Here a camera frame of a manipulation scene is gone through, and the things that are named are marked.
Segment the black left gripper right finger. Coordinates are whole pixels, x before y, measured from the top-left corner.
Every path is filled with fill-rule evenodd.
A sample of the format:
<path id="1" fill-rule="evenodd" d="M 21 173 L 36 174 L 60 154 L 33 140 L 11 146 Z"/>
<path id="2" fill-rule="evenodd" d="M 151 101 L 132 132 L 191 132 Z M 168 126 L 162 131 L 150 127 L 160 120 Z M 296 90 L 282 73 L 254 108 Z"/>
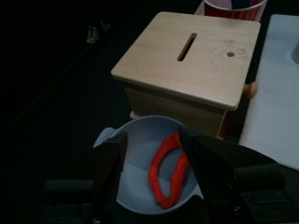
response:
<path id="1" fill-rule="evenodd" d="M 211 162 L 204 159 L 206 153 L 202 151 L 203 146 L 199 141 L 204 135 L 184 126 L 180 127 L 179 133 L 183 150 L 204 198 L 208 222 L 210 224 L 239 224 L 240 207 L 235 193 L 216 169 L 211 167 Z"/>

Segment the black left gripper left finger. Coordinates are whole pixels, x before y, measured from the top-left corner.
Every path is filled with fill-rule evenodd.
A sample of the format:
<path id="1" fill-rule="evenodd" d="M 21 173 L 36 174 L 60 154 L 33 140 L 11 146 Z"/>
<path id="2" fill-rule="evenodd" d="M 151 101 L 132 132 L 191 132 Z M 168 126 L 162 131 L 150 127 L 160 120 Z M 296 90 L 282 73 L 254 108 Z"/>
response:
<path id="1" fill-rule="evenodd" d="M 100 161 L 92 186 L 92 224 L 112 224 L 119 180 L 127 154 L 127 133 L 122 131 L 98 148 Z"/>

